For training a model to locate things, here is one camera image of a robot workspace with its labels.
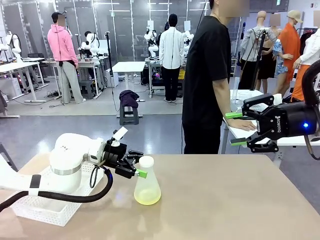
human hand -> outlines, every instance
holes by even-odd
[[[301,59],[299,57],[297,60],[295,60],[295,62],[293,64],[293,69],[299,68],[300,64],[301,64]]]
[[[242,129],[245,131],[253,131],[257,129],[256,126],[250,120],[228,119],[227,123],[232,128]]]
[[[291,54],[289,54],[289,53],[287,53],[287,54],[283,54],[283,55],[282,55],[282,58],[283,58],[283,59],[289,59],[289,60],[291,60],[291,59],[294,58],[294,56],[291,55]]]

pink hoodie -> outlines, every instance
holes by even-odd
[[[53,53],[54,60],[73,60],[74,64],[78,65],[71,36],[63,26],[55,24],[51,25],[51,29],[48,32],[48,42]]]

conical flask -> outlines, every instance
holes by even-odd
[[[161,190],[154,172],[155,160],[151,156],[143,156],[139,160],[140,169],[147,172],[146,178],[138,177],[134,198],[142,205],[152,205],[161,198]]]

black t-shirt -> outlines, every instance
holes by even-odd
[[[192,40],[186,63],[182,123],[202,129],[221,126],[212,81],[230,79],[231,42],[228,28],[205,16]]]

white plastic basket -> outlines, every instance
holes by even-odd
[[[86,162],[82,164],[80,187],[72,195],[88,196],[92,192],[94,188],[90,188],[90,175],[93,169],[93,164]],[[47,167],[40,174],[47,176],[50,171],[50,167]],[[100,182],[103,176],[104,170],[100,168],[95,185]],[[16,216],[64,227],[81,204],[40,196],[25,196],[12,204],[11,208]]]

